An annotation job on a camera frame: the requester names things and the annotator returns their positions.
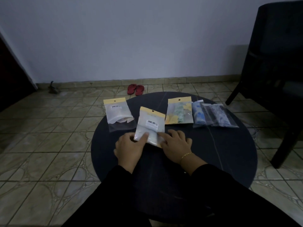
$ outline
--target round table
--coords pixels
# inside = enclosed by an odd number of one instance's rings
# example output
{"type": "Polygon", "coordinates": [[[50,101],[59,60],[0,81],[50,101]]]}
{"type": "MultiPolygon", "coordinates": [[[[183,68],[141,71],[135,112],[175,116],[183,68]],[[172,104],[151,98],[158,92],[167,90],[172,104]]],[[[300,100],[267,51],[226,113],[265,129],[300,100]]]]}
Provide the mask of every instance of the round table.
{"type": "MultiPolygon", "coordinates": [[[[156,92],[129,99],[127,104],[138,122],[141,106],[166,114],[168,99],[185,96],[191,96],[193,102],[203,99],[205,103],[214,103],[187,93],[156,92]]],[[[182,130],[186,137],[193,140],[193,153],[230,173],[235,180],[248,188],[257,169],[257,151],[248,129],[234,114],[230,114],[239,128],[193,129],[192,124],[174,124],[165,125],[165,132],[168,129],[182,130]]],[[[135,132],[135,129],[110,133],[106,117],[97,126],[92,139],[91,155],[94,169],[101,181],[118,164],[113,150],[115,142],[126,132],[135,132]]],[[[190,176],[178,164],[168,160],[161,148],[146,144],[133,172],[132,205],[150,219],[166,223],[185,223],[192,213],[188,205],[189,179],[190,176]]],[[[206,206],[201,206],[199,213],[206,216],[211,211],[206,206]]]]}

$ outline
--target black chair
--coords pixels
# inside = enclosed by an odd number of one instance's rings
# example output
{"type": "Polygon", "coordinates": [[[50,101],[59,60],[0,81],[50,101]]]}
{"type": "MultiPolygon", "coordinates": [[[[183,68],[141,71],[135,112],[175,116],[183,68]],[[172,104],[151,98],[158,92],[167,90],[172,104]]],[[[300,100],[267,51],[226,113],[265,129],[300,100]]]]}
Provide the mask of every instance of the black chair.
{"type": "Polygon", "coordinates": [[[303,125],[303,1],[259,7],[240,82],[225,103],[238,93],[289,125],[271,160],[280,168],[303,125]]]}

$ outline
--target tiled floor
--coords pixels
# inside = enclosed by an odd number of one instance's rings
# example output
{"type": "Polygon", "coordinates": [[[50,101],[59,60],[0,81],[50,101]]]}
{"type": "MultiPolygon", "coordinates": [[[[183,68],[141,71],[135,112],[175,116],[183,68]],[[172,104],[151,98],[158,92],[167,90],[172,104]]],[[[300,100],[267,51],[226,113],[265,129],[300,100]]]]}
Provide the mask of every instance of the tiled floor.
{"type": "MultiPolygon", "coordinates": [[[[154,84],[145,85],[144,93],[180,91],[224,102],[236,85],[154,84]]],[[[61,91],[60,95],[38,91],[0,113],[0,226],[66,221],[100,184],[90,143],[105,115],[103,99],[135,97],[126,94],[127,86],[61,91]]],[[[269,160],[286,125],[242,95],[228,108],[244,122],[256,143],[258,170],[251,189],[303,225],[303,142],[276,170],[269,160]]]]}

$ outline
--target baseboard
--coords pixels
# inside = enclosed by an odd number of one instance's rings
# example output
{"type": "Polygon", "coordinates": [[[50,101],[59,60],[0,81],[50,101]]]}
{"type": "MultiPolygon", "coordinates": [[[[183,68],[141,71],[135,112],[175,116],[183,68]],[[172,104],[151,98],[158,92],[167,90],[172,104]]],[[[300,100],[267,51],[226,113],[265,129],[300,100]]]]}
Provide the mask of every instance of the baseboard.
{"type": "MultiPolygon", "coordinates": [[[[74,87],[108,87],[130,84],[184,84],[184,83],[206,83],[221,81],[239,81],[240,75],[224,76],[193,76],[176,78],[156,78],[156,79],[138,79],[138,80],[104,80],[104,81],[85,81],[85,82],[66,82],[53,83],[53,86],[59,89],[74,87]]],[[[37,83],[39,89],[47,89],[49,83],[37,83]]]]}

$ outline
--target red sandal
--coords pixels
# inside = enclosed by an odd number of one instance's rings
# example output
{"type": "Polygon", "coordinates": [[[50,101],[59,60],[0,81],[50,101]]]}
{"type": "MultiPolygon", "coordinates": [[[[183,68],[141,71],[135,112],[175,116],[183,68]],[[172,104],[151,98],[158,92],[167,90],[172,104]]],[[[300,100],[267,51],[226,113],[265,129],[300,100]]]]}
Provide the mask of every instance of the red sandal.
{"type": "Polygon", "coordinates": [[[136,96],[140,96],[143,94],[144,91],[144,86],[143,85],[138,85],[136,88],[136,96]]]}
{"type": "Polygon", "coordinates": [[[134,91],[136,90],[136,88],[137,88],[136,84],[129,85],[129,87],[127,88],[127,94],[128,95],[134,94],[134,91]]]}

